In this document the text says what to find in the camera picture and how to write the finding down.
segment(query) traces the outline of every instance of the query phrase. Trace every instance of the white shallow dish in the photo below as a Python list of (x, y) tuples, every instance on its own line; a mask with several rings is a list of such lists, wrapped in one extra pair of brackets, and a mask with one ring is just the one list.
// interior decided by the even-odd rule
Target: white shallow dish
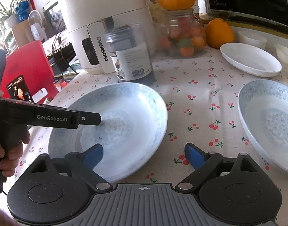
[(236, 68), (255, 76), (276, 76), (282, 66), (268, 52), (244, 43), (226, 43), (220, 47), (221, 54)]
[(274, 45), (276, 48), (276, 54), (281, 63), (288, 65), (288, 47), (282, 46), (280, 44)]
[(288, 87), (271, 80), (249, 82), (239, 91), (238, 111), (256, 151), (288, 172)]
[(267, 39), (263, 36), (255, 34), (250, 31), (237, 31), (238, 33), (238, 42), (259, 47), (265, 49), (267, 45)]
[(49, 140), (50, 157), (81, 153), (100, 143), (103, 158), (93, 171), (108, 182), (119, 181), (142, 167), (166, 133), (166, 104), (153, 89), (137, 83), (101, 87), (68, 109), (100, 113), (101, 124), (80, 125), (76, 130), (54, 128)]

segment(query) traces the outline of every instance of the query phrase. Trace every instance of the glass jar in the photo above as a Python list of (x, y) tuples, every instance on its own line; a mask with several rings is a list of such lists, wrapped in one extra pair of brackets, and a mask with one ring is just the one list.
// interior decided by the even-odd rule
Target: glass jar
[(105, 37), (120, 82), (149, 86), (156, 81), (146, 38), (139, 23), (114, 28)]
[(201, 54), (206, 46), (205, 29), (193, 9), (165, 10), (159, 29), (159, 46), (173, 58), (191, 58)]

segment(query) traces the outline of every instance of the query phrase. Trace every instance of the white air fryer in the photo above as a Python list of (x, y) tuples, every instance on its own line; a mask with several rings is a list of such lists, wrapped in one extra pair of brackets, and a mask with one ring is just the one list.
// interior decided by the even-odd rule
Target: white air fryer
[(58, 0), (81, 66), (90, 74), (114, 72), (104, 33), (130, 23), (142, 23), (148, 47), (156, 49), (155, 31), (145, 0)]

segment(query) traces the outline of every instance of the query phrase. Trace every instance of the fan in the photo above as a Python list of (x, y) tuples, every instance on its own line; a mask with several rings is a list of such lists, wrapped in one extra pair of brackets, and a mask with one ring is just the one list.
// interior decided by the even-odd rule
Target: fan
[(48, 40), (44, 27), (42, 27), (42, 16), (37, 10), (33, 10), (29, 14), (29, 25), (31, 27), (32, 35), (35, 40)]

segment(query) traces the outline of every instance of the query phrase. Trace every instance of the smartphone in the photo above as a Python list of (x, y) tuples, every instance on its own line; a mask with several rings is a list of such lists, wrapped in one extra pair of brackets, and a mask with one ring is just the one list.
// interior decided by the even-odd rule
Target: smartphone
[(16, 77), (13, 81), (6, 85), (8, 93), (12, 99), (24, 100), (34, 103), (27, 84), (22, 75)]

